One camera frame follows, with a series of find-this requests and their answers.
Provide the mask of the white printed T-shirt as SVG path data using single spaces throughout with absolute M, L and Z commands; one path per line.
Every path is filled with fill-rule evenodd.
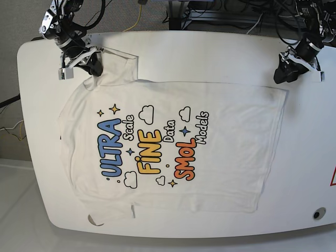
M 287 92 L 235 83 L 152 82 L 137 56 L 105 49 L 103 72 L 59 115 L 61 161 L 96 225 L 136 207 L 257 210 Z

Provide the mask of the black table leg bar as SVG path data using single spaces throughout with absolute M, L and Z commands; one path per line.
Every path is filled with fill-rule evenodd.
M 8 106 L 8 105 L 10 105 L 10 104 L 12 104 L 12 103 L 14 103 L 14 102 L 16 102 L 18 100 L 20 100 L 20 94 L 14 96 L 12 98 L 9 98 L 9 99 L 7 99 L 5 101 L 0 102 L 0 108 Z

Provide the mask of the black equipment rack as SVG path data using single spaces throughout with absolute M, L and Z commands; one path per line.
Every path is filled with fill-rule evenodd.
M 162 23 L 169 30 L 187 30 L 190 25 L 230 27 L 247 34 L 274 21 L 295 27 L 288 22 L 295 12 L 294 1 L 165 1 Z

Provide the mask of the red triangle sticker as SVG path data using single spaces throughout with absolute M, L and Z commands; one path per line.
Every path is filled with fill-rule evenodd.
M 333 171 L 332 179 L 330 182 L 330 186 L 336 186 L 336 168 Z

